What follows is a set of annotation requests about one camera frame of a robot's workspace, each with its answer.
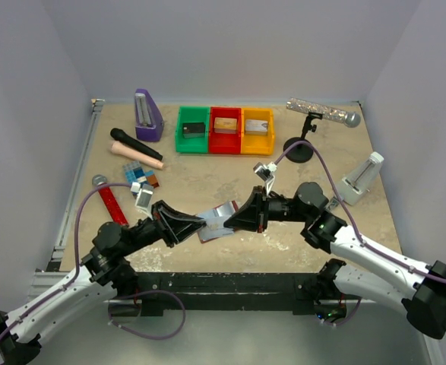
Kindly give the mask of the red leather card holder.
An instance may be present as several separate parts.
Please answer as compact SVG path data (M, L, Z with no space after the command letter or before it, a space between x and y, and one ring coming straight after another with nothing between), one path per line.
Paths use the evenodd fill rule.
M224 227L224 222L239 210L236 201L227 201L221 205L198 214L206 222L206 226L198 231L201 243L207 243L226 236L232 236L235 231Z

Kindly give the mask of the blue credit card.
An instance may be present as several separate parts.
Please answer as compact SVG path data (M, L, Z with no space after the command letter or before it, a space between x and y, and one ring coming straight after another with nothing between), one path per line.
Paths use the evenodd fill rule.
M224 223L229 218L229 215L221 215L212 210L200 213L198 216L206 224L198 231L198 237L201 243L207 243L211 240L232 236L234 234L233 229L224 227Z

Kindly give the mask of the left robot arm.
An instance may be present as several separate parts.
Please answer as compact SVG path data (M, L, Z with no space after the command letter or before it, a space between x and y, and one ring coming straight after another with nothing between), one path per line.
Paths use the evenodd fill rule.
M139 292L127 256L159 240L169 248L205 227L203 218L156 202L133 227L106 222L78 267L21 308L0 311L0 356L5 364L28 364L55 331L92 306Z

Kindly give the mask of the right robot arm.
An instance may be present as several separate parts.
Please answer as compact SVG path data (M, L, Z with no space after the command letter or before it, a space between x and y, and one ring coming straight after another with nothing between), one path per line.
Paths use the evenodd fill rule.
M338 294L372 300L404 315L424 335L442 339L446 333L446 264L426 264L359 236L327 210L327 203L315 182L302 183L293 198L256 186L223 225L262 233L271 221L302 222L304 241L333 255L309 288L316 301Z

